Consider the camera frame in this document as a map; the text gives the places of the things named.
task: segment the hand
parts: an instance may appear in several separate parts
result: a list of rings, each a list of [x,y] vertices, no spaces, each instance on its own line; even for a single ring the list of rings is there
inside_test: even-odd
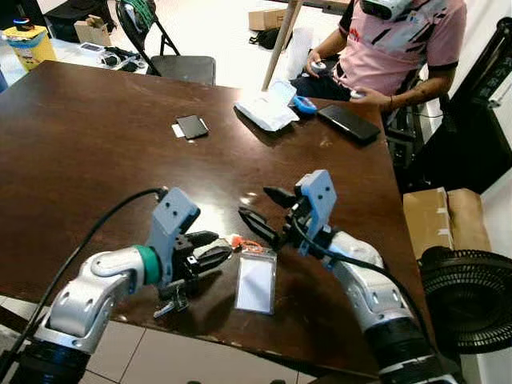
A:
[[[371,88],[366,88],[364,86],[360,86],[355,89],[356,92],[360,94],[364,94],[364,98],[351,98],[350,102],[354,102],[356,104],[371,104],[373,106],[378,106],[381,112],[391,112],[391,97],[385,96],[376,90],[372,90]]]
[[[307,57],[307,62],[305,66],[306,72],[310,74],[310,76],[313,76],[314,78],[320,78],[320,76],[318,76],[311,68],[311,64],[313,62],[320,62],[321,60],[322,58],[320,57],[316,50],[312,50],[310,52],[310,55]]]

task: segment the brown table surface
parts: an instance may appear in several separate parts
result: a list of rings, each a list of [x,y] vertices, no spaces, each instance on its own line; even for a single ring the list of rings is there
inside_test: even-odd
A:
[[[202,214],[191,230],[259,240],[241,204],[283,224],[263,186],[329,170],[338,192],[332,224],[375,246],[426,313],[385,137],[358,147],[316,118],[268,135],[234,112],[242,91],[44,62],[0,94],[0,294],[36,302],[98,217],[129,194],[179,186]],[[330,102],[315,100],[317,106]],[[376,109],[343,104],[381,125]],[[170,128],[197,114],[210,134],[187,142]],[[100,250],[143,244],[152,198],[128,206],[94,237],[66,279]],[[207,278],[188,311],[158,320],[156,291],[125,300],[114,320],[195,336],[255,353],[367,374],[376,364],[338,283],[313,258],[283,249],[274,315],[234,310],[238,258]]]

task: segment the black fan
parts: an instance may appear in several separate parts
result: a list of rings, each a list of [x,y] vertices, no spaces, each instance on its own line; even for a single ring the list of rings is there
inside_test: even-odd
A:
[[[419,265],[441,351],[482,354],[512,345],[512,260],[436,246]]]

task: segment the black cable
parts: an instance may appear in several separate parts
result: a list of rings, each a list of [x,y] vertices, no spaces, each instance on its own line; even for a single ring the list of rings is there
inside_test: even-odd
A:
[[[5,375],[7,374],[7,371],[9,370],[10,366],[12,365],[14,361],[14,357],[16,353],[19,351],[20,347],[23,344],[23,341],[27,338],[30,330],[36,323],[39,314],[42,311],[42,308],[48,301],[48,297],[52,294],[55,286],[57,285],[58,281],[64,274],[64,272],[67,270],[67,268],[70,266],[70,264],[73,262],[73,260],[76,259],[78,254],[83,250],[83,248],[87,245],[87,243],[92,239],[94,234],[105,224],[105,222],[111,218],[117,211],[119,211],[121,208],[132,202],[133,200],[136,200],[142,196],[146,196],[148,194],[156,194],[158,197],[158,200],[160,201],[167,193],[166,188],[151,188],[148,190],[143,190],[141,192],[138,192],[136,194],[132,194],[128,198],[124,199],[122,202],[114,206],[112,209],[110,209],[106,214],[100,217],[99,220],[96,221],[94,226],[90,229],[90,231],[87,233],[87,235],[84,237],[80,245],[73,251],[73,253],[68,257],[68,259],[62,264],[56,275],[54,276],[54,280],[51,282],[51,284],[48,285],[46,288],[46,291],[44,295],[41,297],[41,300],[39,301],[38,307],[36,308],[35,312],[30,317],[29,322],[25,326],[25,329],[23,332],[19,335],[18,339],[14,343],[13,347],[9,350],[7,355],[5,356],[5,359],[2,361],[2,366],[0,366],[0,382],[4,379]]]
[[[423,116],[424,118],[442,118],[445,114],[438,114],[437,116],[429,116],[428,114],[415,114],[416,116]]]
[[[416,305],[416,303],[414,302],[414,300],[412,299],[412,297],[410,296],[409,294],[409,291],[407,290],[407,288],[404,287],[403,284],[400,283],[399,280],[396,279],[395,276],[393,276],[390,272],[388,272],[387,270],[379,267],[379,266],[376,266],[374,264],[371,264],[369,262],[363,262],[361,260],[357,260],[355,258],[348,258],[347,256],[344,256],[343,254],[339,254],[337,252],[333,252],[333,251],[330,251],[330,250],[327,250],[326,248],[320,246],[319,244],[317,244],[316,242],[314,242],[314,240],[312,238],[310,238],[302,229],[301,227],[299,226],[298,222],[297,222],[297,219],[296,218],[293,218],[292,219],[292,225],[294,226],[294,228],[296,229],[296,231],[298,232],[298,234],[301,235],[301,237],[310,245],[312,246],[313,248],[315,248],[318,252],[321,252],[322,254],[326,255],[326,256],[329,256],[335,260],[338,260],[340,262],[346,262],[346,263],[349,263],[349,264],[354,264],[355,266],[360,266],[361,268],[366,268],[368,270],[372,270],[372,271],[375,271],[383,276],[385,276],[386,278],[388,278],[389,280],[392,281],[393,284],[395,284],[397,286],[397,288],[400,290],[400,293],[406,298],[406,301],[407,301],[407,304],[409,304],[410,308],[412,309],[412,311],[414,312],[414,316],[416,316],[416,319],[418,320],[418,323],[419,323],[419,326],[423,332],[423,334],[425,335],[425,338],[427,340],[427,342],[432,346],[433,344],[430,342],[430,337],[429,337],[429,333],[428,333],[428,330],[426,328],[426,324],[425,324],[425,320],[423,319],[423,316],[422,316],[422,313],[420,312],[418,306]]]

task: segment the cardboard box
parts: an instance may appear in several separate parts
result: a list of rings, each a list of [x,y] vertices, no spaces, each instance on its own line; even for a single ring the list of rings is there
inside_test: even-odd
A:
[[[78,21],[74,24],[80,42],[92,42],[99,46],[111,46],[109,31],[102,18],[89,15],[87,20]]]
[[[454,248],[444,188],[404,194],[403,210],[417,260],[432,246]]]
[[[250,30],[269,30],[279,28],[285,18],[286,10],[255,10],[249,12]]]
[[[480,195],[467,189],[451,190],[448,207],[455,249],[491,251]]]
[[[31,30],[18,30],[13,26],[4,30],[3,35],[27,71],[45,60],[57,60],[44,26],[34,26]]]

